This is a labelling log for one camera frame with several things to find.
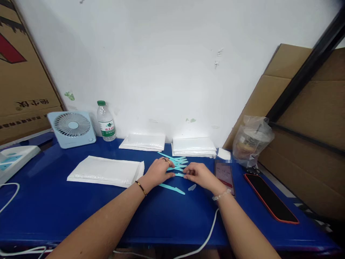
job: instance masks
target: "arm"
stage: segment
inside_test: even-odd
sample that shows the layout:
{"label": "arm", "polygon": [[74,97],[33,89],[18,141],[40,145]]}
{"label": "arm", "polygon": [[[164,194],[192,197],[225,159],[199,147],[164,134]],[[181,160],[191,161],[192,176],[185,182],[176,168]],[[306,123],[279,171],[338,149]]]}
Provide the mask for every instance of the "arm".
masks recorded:
{"label": "arm", "polygon": [[[190,163],[183,172],[186,173],[184,178],[210,190],[215,196],[227,189],[204,164]],[[236,258],[280,258],[231,194],[222,196],[218,206]]]}
{"label": "arm", "polygon": [[[138,180],[146,193],[175,176],[174,173],[166,174],[169,164],[175,167],[169,159],[166,160],[156,159]],[[144,198],[139,185],[132,184],[76,228],[47,258],[108,258]]]}

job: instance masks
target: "bracelet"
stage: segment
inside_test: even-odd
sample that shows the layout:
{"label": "bracelet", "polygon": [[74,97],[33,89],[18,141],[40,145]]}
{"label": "bracelet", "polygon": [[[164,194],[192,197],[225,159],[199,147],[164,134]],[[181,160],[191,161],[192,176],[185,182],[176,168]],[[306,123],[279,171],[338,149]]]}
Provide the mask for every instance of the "bracelet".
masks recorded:
{"label": "bracelet", "polygon": [[136,183],[139,185],[139,187],[143,190],[145,196],[147,196],[147,193],[146,193],[146,191],[144,190],[144,188],[141,186],[141,184],[140,184],[138,181],[135,181],[135,182],[136,182]]}
{"label": "bracelet", "polygon": [[220,198],[222,198],[224,195],[228,194],[228,193],[231,193],[231,190],[230,189],[226,189],[225,192],[223,192],[222,194],[218,195],[218,196],[213,196],[212,199],[214,201],[216,200],[219,200]]}

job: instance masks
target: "phone with red case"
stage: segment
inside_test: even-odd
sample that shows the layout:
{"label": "phone with red case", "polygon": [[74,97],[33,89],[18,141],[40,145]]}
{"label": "phone with red case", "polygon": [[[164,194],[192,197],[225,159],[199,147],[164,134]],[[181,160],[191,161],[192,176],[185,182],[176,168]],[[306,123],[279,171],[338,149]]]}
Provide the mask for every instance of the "phone with red case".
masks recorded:
{"label": "phone with red case", "polygon": [[265,207],[277,221],[289,224],[299,224],[299,221],[295,215],[273,192],[273,190],[262,179],[262,177],[254,174],[244,174],[244,177],[254,189],[259,199],[263,202]]}

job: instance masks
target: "white cable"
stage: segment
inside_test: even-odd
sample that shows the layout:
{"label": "white cable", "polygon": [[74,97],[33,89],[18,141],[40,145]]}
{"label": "white cable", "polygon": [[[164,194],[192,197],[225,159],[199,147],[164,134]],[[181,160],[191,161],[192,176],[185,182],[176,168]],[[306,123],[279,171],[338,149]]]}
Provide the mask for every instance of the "white cable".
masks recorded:
{"label": "white cable", "polygon": [[143,257],[143,258],[146,258],[146,259],[155,259],[155,258],[146,256],[146,255],[141,255],[141,254],[137,254],[137,253],[133,253],[133,252],[120,252],[120,251],[116,251],[116,250],[114,250],[113,252],[116,253],[116,254],[132,254],[132,255],[140,256],[140,257]]}
{"label": "white cable", "polygon": [[193,251],[193,252],[190,252],[190,253],[188,253],[188,254],[184,254],[184,255],[177,256],[177,257],[175,257],[174,259],[180,259],[180,258],[184,258],[184,257],[190,256],[190,255],[199,253],[199,252],[206,246],[206,244],[208,243],[209,239],[211,238],[211,235],[212,235],[212,232],[213,232],[213,228],[214,228],[215,223],[216,223],[217,212],[218,212],[218,210],[219,210],[219,209],[216,210],[215,219],[213,220],[213,224],[212,224],[210,233],[209,233],[208,237],[206,238],[205,242],[199,247],[199,249],[197,249],[197,250],[195,250],[195,251]]}
{"label": "white cable", "polygon": [[[0,213],[7,207],[7,205],[9,205],[11,203],[11,201],[17,195],[17,193],[19,191],[19,188],[20,188],[20,185],[18,183],[4,183],[4,184],[1,184],[0,186],[3,186],[3,185],[17,185],[17,190],[13,194],[12,198],[0,210]],[[180,259],[180,258],[184,258],[184,257],[190,256],[190,255],[199,253],[206,246],[206,244],[208,243],[209,239],[211,238],[211,235],[212,235],[212,232],[213,232],[213,228],[214,228],[215,223],[216,223],[217,212],[218,211],[219,211],[219,209],[216,210],[215,218],[213,220],[213,224],[212,224],[210,233],[209,233],[208,237],[206,238],[205,242],[199,247],[199,249],[197,249],[197,250],[195,250],[193,252],[184,254],[184,255],[180,255],[178,257],[175,257],[174,259]],[[23,255],[23,254],[41,254],[39,256],[39,258],[38,258],[38,259],[40,259],[44,253],[50,253],[52,251],[53,251],[53,249],[47,249],[46,246],[38,246],[38,247],[35,247],[35,248],[31,248],[31,249],[28,249],[28,250],[25,250],[25,251],[21,251],[21,252],[16,252],[16,253],[5,253],[5,252],[3,252],[0,249],[0,256],[4,256],[5,257],[5,256],[14,256],[14,255]],[[133,255],[140,256],[140,257],[143,257],[143,258],[146,258],[146,259],[154,259],[152,257],[148,257],[148,256],[145,256],[145,255],[141,255],[141,254],[137,254],[137,253],[133,253],[133,252],[119,252],[119,251],[115,251],[115,250],[113,252],[116,253],[116,254],[133,254]]]}
{"label": "white cable", "polygon": [[[219,209],[216,210],[215,218],[213,220],[213,224],[212,224],[210,233],[209,233],[208,237],[206,238],[205,242],[197,250],[195,250],[193,252],[190,252],[190,253],[187,253],[187,254],[184,254],[184,255],[179,255],[179,256],[175,257],[174,259],[180,259],[180,258],[184,258],[184,257],[190,256],[190,255],[193,255],[193,254],[197,254],[206,246],[206,244],[208,243],[209,239],[211,238],[211,235],[212,235],[212,232],[213,232],[213,228],[215,227],[215,223],[216,223],[216,219],[217,219],[217,212],[218,211],[219,211]],[[133,255],[140,256],[140,257],[143,257],[143,258],[146,258],[146,259],[154,259],[152,257],[148,257],[146,255],[141,255],[141,254],[136,254],[136,253],[133,253],[133,252],[119,252],[119,251],[116,251],[116,250],[114,250],[113,252],[116,253],[116,254],[133,254]]]}
{"label": "white cable", "polygon": [[[3,185],[16,185],[17,189],[16,189],[15,193],[13,194],[12,198],[0,210],[0,213],[11,203],[11,201],[17,195],[19,188],[20,188],[20,185],[18,183],[4,183],[4,184],[1,184],[0,186],[3,186]],[[29,250],[16,252],[16,253],[5,253],[0,249],[0,256],[5,257],[5,256],[15,256],[15,255],[24,255],[24,254],[41,254],[38,258],[38,259],[40,259],[44,253],[50,253],[51,251],[53,251],[53,250],[52,249],[47,250],[47,248],[45,246],[38,246],[35,248],[31,248]]]}
{"label": "white cable", "polygon": [[43,253],[50,253],[52,251],[53,251],[53,249],[47,249],[45,246],[38,246],[35,248],[31,248],[29,250],[16,252],[16,253],[5,253],[0,249],[0,256],[15,256],[15,255],[24,255],[24,254],[43,254]]}
{"label": "white cable", "polygon": [[19,191],[19,188],[20,188],[20,185],[19,183],[3,183],[1,184],[0,186],[3,186],[3,185],[11,185],[11,184],[14,184],[14,185],[17,185],[17,190],[15,191],[15,193],[13,194],[12,198],[5,204],[5,206],[3,206],[3,208],[0,210],[0,213],[7,207],[7,205],[9,205],[11,203],[11,201],[14,199],[14,197],[17,195],[18,191]]}

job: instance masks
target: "light blue fan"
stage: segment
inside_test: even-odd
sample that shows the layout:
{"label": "light blue fan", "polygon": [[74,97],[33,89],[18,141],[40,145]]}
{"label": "light blue fan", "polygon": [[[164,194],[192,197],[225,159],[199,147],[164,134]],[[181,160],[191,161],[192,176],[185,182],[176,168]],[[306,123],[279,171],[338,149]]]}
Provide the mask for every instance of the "light blue fan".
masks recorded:
{"label": "light blue fan", "polygon": [[63,149],[96,141],[88,112],[52,112],[48,113],[48,120]]}

